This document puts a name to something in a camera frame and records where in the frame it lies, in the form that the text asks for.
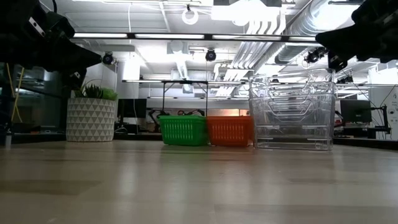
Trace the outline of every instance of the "plastic basket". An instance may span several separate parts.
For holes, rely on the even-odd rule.
[[[210,142],[216,146],[246,147],[252,143],[253,120],[250,116],[207,117]]]
[[[206,118],[202,116],[160,116],[164,144],[203,146],[208,143]]]

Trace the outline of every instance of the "green plant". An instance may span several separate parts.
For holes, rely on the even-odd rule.
[[[96,98],[104,100],[115,101],[118,98],[118,94],[109,88],[101,88],[100,86],[91,84],[88,86],[91,80],[85,83],[79,90],[74,90],[76,98]]]

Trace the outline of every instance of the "green basket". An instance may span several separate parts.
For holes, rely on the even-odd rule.
[[[208,144],[206,118],[202,116],[160,116],[164,144],[203,146]]]

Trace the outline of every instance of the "computer monitor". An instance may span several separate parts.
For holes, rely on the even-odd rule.
[[[372,122],[371,102],[367,100],[341,100],[341,115],[345,122]]]
[[[146,118],[147,99],[120,99],[118,116],[123,118]]]

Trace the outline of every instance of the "security camera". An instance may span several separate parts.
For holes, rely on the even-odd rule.
[[[216,60],[217,55],[216,52],[214,51],[214,49],[208,49],[207,53],[206,53],[206,61],[208,62],[212,62],[214,60]]]
[[[102,63],[105,65],[113,65],[115,64],[116,59],[113,57],[112,52],[106,52],[104,57],[102,58]]]

